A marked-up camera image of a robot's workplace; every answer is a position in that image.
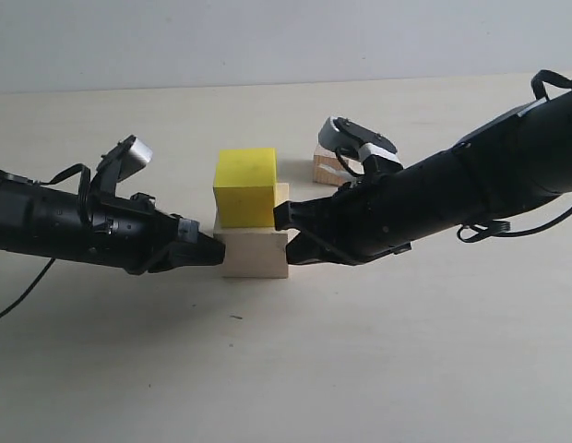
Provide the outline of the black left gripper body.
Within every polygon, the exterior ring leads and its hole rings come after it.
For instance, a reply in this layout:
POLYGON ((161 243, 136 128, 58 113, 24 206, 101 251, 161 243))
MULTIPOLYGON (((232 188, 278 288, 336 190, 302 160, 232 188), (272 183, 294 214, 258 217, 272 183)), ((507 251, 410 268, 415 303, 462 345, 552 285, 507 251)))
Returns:
POLYGON ((141 210, 104 206, 95 212, 87 243, 76 254, 76 261, 131 275, 159 273, 147 272, 147 265, 164 247, 179 242, 179 220, 184 217, 158 210, 145 199, 139 202, 141 210))

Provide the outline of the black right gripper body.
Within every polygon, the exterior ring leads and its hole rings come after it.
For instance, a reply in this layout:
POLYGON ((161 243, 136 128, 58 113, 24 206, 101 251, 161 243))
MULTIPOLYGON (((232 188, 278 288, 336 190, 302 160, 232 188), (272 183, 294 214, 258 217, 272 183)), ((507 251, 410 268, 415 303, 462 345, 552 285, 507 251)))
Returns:
POLYGON ((329 208, 329 260, 349 266, 411 249, 457 225, 457 167, 413 165, 339 192, 329 208))

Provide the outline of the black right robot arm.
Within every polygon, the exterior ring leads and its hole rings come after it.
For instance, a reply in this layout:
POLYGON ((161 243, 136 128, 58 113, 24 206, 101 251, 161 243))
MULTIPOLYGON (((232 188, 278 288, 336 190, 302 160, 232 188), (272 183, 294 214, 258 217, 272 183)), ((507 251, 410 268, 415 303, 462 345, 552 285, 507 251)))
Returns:
POLYGON ((507 236, 510 217, 572 192, 572 91, 520 105, 408 166, 388 138, 344 117, 330 117, 318 141, 363 170, 331 196, 275 208, 276 228, 296 231, 285 249, 292 265, 357 266, 457 226, 507 236))

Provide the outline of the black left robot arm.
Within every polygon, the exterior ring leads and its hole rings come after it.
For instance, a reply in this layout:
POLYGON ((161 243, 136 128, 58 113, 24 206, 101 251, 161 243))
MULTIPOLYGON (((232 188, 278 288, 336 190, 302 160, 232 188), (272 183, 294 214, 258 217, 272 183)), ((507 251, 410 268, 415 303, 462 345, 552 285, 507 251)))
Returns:
POLYGON ((131 275, 218 266, 225 245, 198 221, 158 210, 151 196, 76 194, 0 170, 0 250, 122 269, 131 275))

